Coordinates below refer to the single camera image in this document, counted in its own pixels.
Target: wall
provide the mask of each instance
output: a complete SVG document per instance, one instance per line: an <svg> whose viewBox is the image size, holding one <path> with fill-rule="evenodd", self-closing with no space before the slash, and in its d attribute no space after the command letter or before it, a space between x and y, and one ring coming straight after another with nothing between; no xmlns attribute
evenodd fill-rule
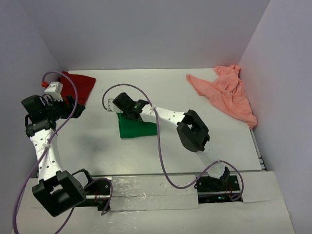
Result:
<svg viewBox="0 0 312 234"><path fill-rule="evenodd" d="M11 233L17 192L36 161L25 134L21 100L42 93L41 77L58 69L49 50L18 0L0 7L0 233Z"/></svg>
<svg viewBox="0 0 312 234"><path fill-rule="evenodd" d="M240 62L257 143L297 234L312 230L311 12L311 0L271 0Z"/></svg>
<svg viewBox="0 0 312 234"><path fill-rule="evenodd" d="M67 70L238 63L270 0L20 0Z"/></svg>

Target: white wall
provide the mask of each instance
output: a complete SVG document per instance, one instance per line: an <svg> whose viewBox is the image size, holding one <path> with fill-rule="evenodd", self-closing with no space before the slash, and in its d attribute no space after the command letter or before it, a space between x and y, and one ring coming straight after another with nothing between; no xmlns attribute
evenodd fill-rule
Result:
<svg viewBox="0 0 312 234"><path fill-rule="evenodd" d="M257 143L297 234L312 230L311 22L311 0L271 0L240 62Z"/></svg>
<svg viewBox="0 0 312 234"><path fill-rule="evenodd" d="M59 67L21 3L1 0L0 5L0 233L6 234L17 192L36 161L20 101L41 94L42 75Z"/></svg>
<svg viewBox="0 0 312 234"><path fill-rule="evenodd" d="M238 63L270 0L20 0L68 70Z"/></svg>

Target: dark red cloth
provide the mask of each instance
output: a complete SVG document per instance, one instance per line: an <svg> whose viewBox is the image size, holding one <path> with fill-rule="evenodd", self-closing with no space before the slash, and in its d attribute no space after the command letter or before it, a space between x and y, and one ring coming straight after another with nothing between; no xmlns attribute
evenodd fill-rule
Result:
<svg viewBox="0 0 312 234"><path fill-rule="evenodd" d="M96 79L93 77L87 77L83 75L73 75L73 74L69 74L68 72L62 72L62 73L67 75L75 84L77 88L77 92L78 92L78 103L81 105L85 105L94 87ZM62 98L67 100L66 96L71 95L75 99L76 98L75 91L71 83L65 77L58 78L58 81L63 84L63 88L60 93Z"/></svg>

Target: folded cloth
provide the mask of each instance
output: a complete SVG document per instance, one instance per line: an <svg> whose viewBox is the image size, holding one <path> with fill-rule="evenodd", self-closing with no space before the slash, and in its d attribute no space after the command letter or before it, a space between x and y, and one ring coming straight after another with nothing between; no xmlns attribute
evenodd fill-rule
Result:
<svg viewBox="0 0 312 234"><path fill-rule="evenodd" d="M214 72L219 76L214 82L198 79L186 75L187 81L201 96L209 98L210 103L222 112L245 121L252 129L257 125L257 118L253 116L252 109L245 96L244 82L238 78L240 67L218 66Z"/></svg>
<svg viewBox="0 0 312 234"><path fill-rule="evenodd" d="M69 74L68 72L62 73L67 75L75 84L78 93L78 103L81 105L85 105L94 87L96 79L93 77L87 77L83 75ZM63 88L60 93L62 98L66 100L66 96L71 95L75 99L76 97L75 91L71 83L65 77L60 77L58 81L63 84Z"/></svg>
<svg viewBox="0 0 312 234"><path fill-rule="evenodd" d="M154 123L135 121L118 115L120 138L135 138L157 135L157 127Z"/></svg>

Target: plastic wrap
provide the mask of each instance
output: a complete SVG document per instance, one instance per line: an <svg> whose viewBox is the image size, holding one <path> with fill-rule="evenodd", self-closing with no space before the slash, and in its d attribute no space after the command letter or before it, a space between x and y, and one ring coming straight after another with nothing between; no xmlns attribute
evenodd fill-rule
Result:
<svg viewBox="0 0 312 234"><path fill-rule="evenodd" d="M194 175L170 176L178 186L191 183ZM113 177L112 211L177 210L198 208L197 190L172 187L164 176Z"/></svg>

